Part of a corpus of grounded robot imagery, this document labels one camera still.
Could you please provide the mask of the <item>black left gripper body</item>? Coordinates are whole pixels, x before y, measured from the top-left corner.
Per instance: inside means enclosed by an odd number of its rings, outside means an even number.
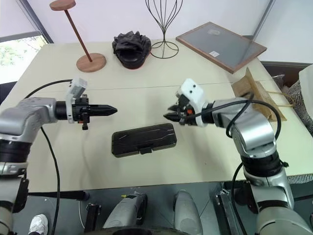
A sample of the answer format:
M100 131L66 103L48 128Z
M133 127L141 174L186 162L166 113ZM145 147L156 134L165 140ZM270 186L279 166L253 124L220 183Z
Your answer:
M75 100L73 104L73 120L74 122L82 124L82 130L88 130L88 123L90 122L89 115L89 98L86 94Z

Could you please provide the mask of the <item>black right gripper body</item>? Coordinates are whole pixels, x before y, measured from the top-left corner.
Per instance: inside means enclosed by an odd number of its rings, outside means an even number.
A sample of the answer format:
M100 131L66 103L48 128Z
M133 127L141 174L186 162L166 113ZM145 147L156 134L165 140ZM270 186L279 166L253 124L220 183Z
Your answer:
M177 105L181 108L181 125L196 125L196 119L193 117L189 118L195 114L194 108L190 104L190 100L183 94L178 95Z

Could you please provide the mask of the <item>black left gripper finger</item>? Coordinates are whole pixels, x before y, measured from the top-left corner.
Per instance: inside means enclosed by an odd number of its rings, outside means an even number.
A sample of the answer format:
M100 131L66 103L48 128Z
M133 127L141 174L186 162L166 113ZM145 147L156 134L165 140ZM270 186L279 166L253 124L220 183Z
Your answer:
M103 117L110 116L117 112L117 110L91 110L89 111L90 117Z
M92 104L89 106L91 111L117 111L117 109L110 105L95 105Z

